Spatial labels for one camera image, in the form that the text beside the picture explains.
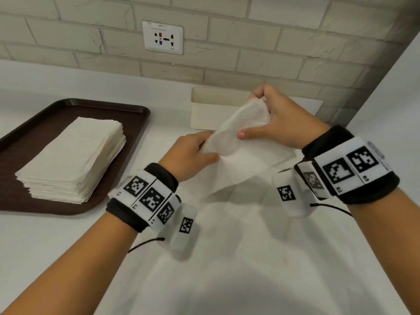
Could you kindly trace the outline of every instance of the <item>wall socket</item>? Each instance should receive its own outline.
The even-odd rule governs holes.
[[[144,47],[148,51],[182,55],[184,52],[184,28],[143,21]]]

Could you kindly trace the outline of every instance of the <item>tray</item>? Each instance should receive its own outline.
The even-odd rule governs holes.
[[[87,212],[107,197],[118,174],[128,163],[134,144],[150,115],[143,106],[105,101],[56,101],[0,139],[0,211],[76,215]],[[16,179],[15,172],[32,160],[77,117],[113,119],[123,124],[127,142],[110,164],[90,199],[82,204],[34,199]]]

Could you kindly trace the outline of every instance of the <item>white wall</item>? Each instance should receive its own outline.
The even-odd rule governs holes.
[[[377,145],[420,204],[420,34],[347,128]]]

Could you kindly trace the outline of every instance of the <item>paper towel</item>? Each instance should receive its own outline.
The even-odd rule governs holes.
[[[239,140],[236,137],[239,129],[263,126],[269,121],[270,113],[262,100],[251,100],[239,108],[201,149],[202,153],[217,152],[220,160],[183,182],[183,185],[196,195],[207,196],[293,158],[293,149],[276,142],[266,139]]]

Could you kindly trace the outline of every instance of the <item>right hand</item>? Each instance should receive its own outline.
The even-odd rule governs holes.
[[[330,129],[327,124],[271,85],[261,85],[251,93],[249,99],[263,96],[271,114],[270,122],[261,127],[239,130],[238,139],[269,139],[288,147],[302,149]]]

